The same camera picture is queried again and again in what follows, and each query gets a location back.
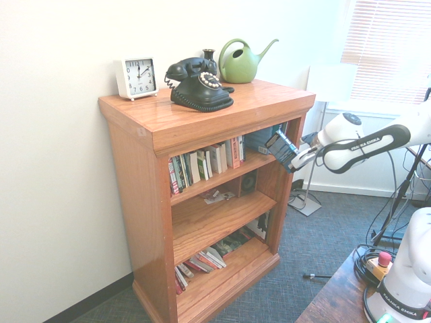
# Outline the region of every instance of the wooden table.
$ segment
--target wooden table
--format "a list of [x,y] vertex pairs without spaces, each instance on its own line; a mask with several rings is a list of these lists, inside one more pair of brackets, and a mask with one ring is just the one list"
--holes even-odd
[[353,251],[296,323],[368,323],[362,307],[365,282],[356,278]]

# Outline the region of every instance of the small black vase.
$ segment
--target small black vase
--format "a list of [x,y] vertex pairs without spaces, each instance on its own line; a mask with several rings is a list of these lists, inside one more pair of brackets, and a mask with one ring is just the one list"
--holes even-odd
[[203,58],[207,59],[208,61],[213,62],[214,65],[217,67],[216,61],[213,58],[215,50],[214,49],[203,49],[202,51],[203,51]]

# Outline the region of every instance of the watering can spout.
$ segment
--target watering can spout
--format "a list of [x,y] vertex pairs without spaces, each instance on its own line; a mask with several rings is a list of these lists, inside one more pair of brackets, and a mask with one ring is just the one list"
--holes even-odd
[[259,55],[257,55],[258,56],[258,58],[259,58],[259,61],[265,56],[265,54],[267,53],[267,51],[271,48],[271,46],[272,46],[272,44],[274,43],[274,42],[278,42],[278,39],[274,39],[272,42],[270,42],[269,43],[269,45],[267,46],[267,48],[265,48],[265,50],[262,52],[262,53],[260,53]]

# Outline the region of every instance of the green watering can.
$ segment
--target green watering can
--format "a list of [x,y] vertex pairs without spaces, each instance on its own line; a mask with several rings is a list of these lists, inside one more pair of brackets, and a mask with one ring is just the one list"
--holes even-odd
[[[224,64],[222,64],[224,52],[234,42],[241,42],[244,44],[244,47],[232,52],[226,58]],[[278,42],[278,39],[274,39],[261,54],[255,55],[251,52],[250,46],[242,39],[235,38],[229,41],[224,45],[218,59],[218,66],[220,67],[220,74],[222,74],[223,79],[228,83],[250,83],[256,76],[257,66],[261,62],[262,57],[274,42]]]

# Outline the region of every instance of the rotary telephone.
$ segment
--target rotary telephone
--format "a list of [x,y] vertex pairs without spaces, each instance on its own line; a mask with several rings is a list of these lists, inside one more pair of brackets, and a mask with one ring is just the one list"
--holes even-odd
[[[172,90],[170,99],[176,104],[201,112],[213,112],[234,103],[229,96],[234,91],[233,87],[223,87],[216,74],[215,62],[193,57],[171,65],[164,81]],[[174,87],[167,79],[181,83]]]

